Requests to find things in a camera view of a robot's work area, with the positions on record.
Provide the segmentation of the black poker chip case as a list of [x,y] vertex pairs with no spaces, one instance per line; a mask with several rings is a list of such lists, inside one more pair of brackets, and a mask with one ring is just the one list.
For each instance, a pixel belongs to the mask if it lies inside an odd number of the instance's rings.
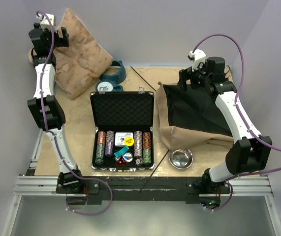
[[[92,168],[110,171],[137,171],[153,168],[154,98],[150,91],[92,92],[95,124]],[[116,132],[132,132],[134,145],[120,157],[114,153]]]

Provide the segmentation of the beige patterned pet cushion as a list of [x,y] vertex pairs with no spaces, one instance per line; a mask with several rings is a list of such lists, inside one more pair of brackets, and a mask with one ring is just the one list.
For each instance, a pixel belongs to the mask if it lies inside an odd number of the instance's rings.
[[74,100],[111,66],[113,57],[101,47],[71,9],[64,13],[59,31],[65,27],[69,34],[69,47],[53,50],[57,60],[54,83]]

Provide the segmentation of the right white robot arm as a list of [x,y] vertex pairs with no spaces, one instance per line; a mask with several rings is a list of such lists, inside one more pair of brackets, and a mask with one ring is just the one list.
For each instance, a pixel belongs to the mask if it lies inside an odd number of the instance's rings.
[[272,140],[262,136],[247,115],[242,115],[243,106],[236,97],[237,89],[225,75],[225,60],[221,57],[206,57],[202,51],[190,52],[188,58],[192,66],[179,72],[182,91],[187,91],[187,81],[191,87],[200,86],[221,111],[231,131],[234,144],[225,161],[204,171],[196,188],[206,193],[214,193],[225,182],[239,174],[253,174],[264,170],[270,155]]

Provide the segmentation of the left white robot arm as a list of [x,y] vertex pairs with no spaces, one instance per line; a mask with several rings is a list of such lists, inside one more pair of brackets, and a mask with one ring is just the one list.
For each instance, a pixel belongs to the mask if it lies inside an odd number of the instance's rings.
[[35,23],[29,37],[33,43],[31,58],[36,70],[36,89],[33,98],[28,100],[28,108],[38,128],[49,137],[55,151],[59,165],[57,193],[80,193],[85,181],[79,177],[81,172],[66,140],[65,114],[54,96],[57,60],[53,50],[56,47],[68,47],[69,36],[66,28],[62,28],[62,37],[59,37],[54,27]]

